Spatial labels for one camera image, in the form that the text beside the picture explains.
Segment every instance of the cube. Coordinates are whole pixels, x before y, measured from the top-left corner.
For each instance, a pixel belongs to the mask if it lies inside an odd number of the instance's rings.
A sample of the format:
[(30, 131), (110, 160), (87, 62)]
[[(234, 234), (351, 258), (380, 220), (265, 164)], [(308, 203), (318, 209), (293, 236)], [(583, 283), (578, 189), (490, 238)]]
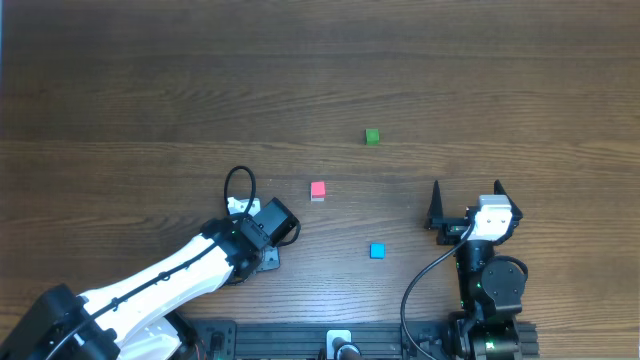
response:
[(384, 244), (371, 244), (371, 258), (384, 259)]
[(324, 201), (327, 192), (324, 188), (324, 181), (316, 181), (311, 183), (311, 201)]
[(380, 143), (380, 133), (378, 129), (366, 129), (364, 133), (367, 145), (378, 145)]

